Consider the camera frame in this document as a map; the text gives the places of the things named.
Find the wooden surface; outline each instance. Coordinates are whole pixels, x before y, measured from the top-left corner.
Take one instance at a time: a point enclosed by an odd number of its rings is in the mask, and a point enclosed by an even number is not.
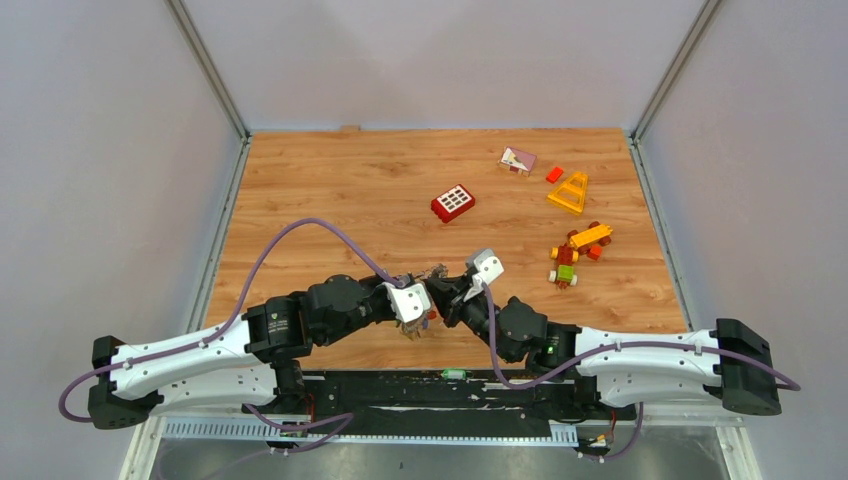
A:
[[[506,146],[538,155],[530,177],[496,165]],[[589,174],[586,209],[574,216],[550,205],[545,175]],[[477,205],[449,224],[430,200],[457,183]],[[597,328],[669,333],[684,323],[660,253],[624,136],[618,129],[415,130],[258,134],[247,160],[206,324],[226,320],[265,244],[303,217],[344,230],[390,273],[444,263],[464,271],[472,252],[492,247],[506,268],[495,300],[518,296],[551,321]],[[599,262],[581,257],[579,283],[547,282],[552,246],[598,220],[614,229]],[[328,276],[355,278],[368,268],[334,235],[307,225],[268,257],[246,305]],[[301,359],[306,368],[487,367],[487,347],[464,325],[441,321],[410,341],[394,322],[372,325]]]

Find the yellow triangle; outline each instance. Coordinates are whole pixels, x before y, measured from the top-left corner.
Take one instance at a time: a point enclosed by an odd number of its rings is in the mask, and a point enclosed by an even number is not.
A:
[[[548,202],[575,215],[583,213],[586,204],[586,190],[589,188],[589,176],[583,172],[572,173],[562,185],[548,194]]]

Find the perforated metal strip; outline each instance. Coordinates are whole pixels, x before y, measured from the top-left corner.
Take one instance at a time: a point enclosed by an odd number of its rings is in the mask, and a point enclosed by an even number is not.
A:
[[[274,441],[296,438],[298,442],[310,442],[321,438],[320,434],[281,434],[253,418],[206,418],[168,417],[165,439],[199,440],[253,440]],[[399,436],[399,435],[339,435],[335,442],[346,443],[389,443],[411,445],[518,445],[544,447],[577,446],[577,428],[573,425],[551,425],[550,437],[442,437],[442,436]]]

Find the red box with white grid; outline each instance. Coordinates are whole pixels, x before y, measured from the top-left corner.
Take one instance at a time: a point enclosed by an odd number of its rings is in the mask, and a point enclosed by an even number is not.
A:
[[[442,220],[442,223],[448,223],[468,211],[474,203],[476,200],[471,192],[459,184],[434,198],[430,202],[430,210]]]

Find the white wall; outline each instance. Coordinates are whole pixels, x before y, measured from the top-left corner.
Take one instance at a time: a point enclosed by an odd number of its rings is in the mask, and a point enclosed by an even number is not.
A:
[[[0,477],[115,478],[91,342],[184,328],[238,144],[164,2],[0,7]],[[88,384],[71,398],[85,413]]]
[[[699,327],[802,384],[750,419],[766,480],[845,478],[848,55],[840,0],[728,1],[644,142]]]
[[[701,0],[187,0],[251,129],[632,128]]]

